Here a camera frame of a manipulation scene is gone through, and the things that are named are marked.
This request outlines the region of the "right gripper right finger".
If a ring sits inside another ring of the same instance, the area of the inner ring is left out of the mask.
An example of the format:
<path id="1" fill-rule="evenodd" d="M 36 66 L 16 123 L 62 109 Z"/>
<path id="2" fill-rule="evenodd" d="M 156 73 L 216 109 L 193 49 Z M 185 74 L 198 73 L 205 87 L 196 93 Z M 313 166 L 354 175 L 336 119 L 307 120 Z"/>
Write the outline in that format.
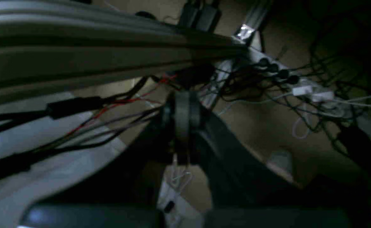
<path id="1" fill-rule="evenodd" d="M 192 92 L 190 161 L 208 179 L 213 209 L 204 228 L 354 228 L 342 206 L 316 202 L 318 196 L 295 187 L 256 159 Z"/>

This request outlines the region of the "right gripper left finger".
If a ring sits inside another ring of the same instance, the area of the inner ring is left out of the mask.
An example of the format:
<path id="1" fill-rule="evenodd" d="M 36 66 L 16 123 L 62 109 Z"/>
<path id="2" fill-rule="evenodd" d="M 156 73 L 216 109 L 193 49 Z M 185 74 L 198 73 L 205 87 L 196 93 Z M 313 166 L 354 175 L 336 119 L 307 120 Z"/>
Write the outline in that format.
<path id="1" fill-rule="evenodd" d="M 190 92 L 174 92 L 139 136 L 95 174 L 33 203 L 19 228 L 167 228 L 165 168 L 189 158 Z"/>

